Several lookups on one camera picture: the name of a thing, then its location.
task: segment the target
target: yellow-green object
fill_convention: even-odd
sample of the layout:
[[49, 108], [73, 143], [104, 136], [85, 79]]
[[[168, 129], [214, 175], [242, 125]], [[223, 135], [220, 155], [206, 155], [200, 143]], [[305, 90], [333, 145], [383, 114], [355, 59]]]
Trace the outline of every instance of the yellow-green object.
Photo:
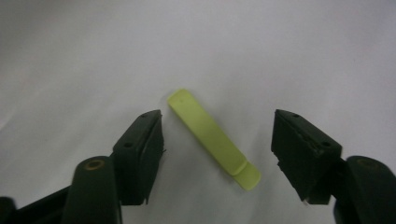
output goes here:
[[261, 174], [233, 144], [219, 125], [187, 90], [176, 91], [168, 104], [183, 120], [219, 165], [246, 190], [253, 189]]

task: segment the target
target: white surface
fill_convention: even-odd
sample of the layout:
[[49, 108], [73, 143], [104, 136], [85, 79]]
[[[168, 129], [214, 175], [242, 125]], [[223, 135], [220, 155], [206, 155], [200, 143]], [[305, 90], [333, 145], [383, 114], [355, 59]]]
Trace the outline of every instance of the white surface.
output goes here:
[[[167, 149], [149, 205], [124, 223], [334, 223], [306, 206], [270, 150], [293, 111], [396, 171], [396, 4], [381, 0], [1, 1], [0, 194], [18, 207], [109, 155], [163, 112]], [[245, 192], [166, 105], [195, 94], [262, 171]]]

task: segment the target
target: white table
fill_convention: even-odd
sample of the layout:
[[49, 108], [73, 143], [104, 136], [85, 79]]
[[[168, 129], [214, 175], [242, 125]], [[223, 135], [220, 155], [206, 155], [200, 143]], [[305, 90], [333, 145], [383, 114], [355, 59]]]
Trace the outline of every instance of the white table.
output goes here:
[[[385, 0], [1, 1], [0, 194], [18, 207], [161, 109], [166, 153], [124, 223], [334, 223], [271, 152], [277, 108], [396, 172], [396, 5]], [[262, 172], [240, 189], [166, 104], [189, 89]]]

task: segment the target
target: screw hole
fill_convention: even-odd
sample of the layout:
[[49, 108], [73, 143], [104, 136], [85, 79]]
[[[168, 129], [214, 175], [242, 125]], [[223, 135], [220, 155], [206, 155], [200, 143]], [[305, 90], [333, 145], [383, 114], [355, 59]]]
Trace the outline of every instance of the screw hole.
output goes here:
[[102, 160], [89, 161], [87, 164], [85, 164], [85, 169], [88, 171], [97, 170], [104, 165], [105, 162]]
[[379, 168], [378, 163], [376, 163], [374, 161], [369, 161], [369, 160], [366, 160], [366, 159], [359, 159], [358, 160], [358, 164], [360, 164], [360, 165], [362, 165], [362, 166], [364, 166], [366, 168], [374, 169], [374, 170]]
[[328, 143], [328, 142], [322, 142], [322, 145], [325, 146], [325, 147], [330, 147], [331, 146], [331, 144]]

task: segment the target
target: black plastic part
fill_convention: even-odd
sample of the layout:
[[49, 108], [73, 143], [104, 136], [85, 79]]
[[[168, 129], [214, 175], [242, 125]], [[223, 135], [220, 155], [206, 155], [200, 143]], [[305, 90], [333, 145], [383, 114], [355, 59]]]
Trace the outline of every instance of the black plastic part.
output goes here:
[[382, 162], [362, 156], [348, 158], [346, 187], [361, 223], [396, 223], [396, 177]]
[[334, 206], [334, 219], [337, 224], [361, 224], [353, 204], [343, 205], [338, 201]]
[[121, 223], [114, 167], [109, 157], [93, 157], [78, 165], [61, 223]]
[[0, 224], [9, 223], [15, 211], [15, 203], [11, 198], [0, 197]]
[[139, 116], [113, 147], [118, 194], [122, 205], [139, 205], [149, 194], [163, 155], [161, 111]]
[[331, 193], [322, 178], [340, 161], [337, 142], [300, 115], [277, 110], [271, 149], [302, 201], [329, 203]]
[[15, 211], [8, 223], [35, 223], [52, 224], [60, 223], [69, 188], [42, 198]]

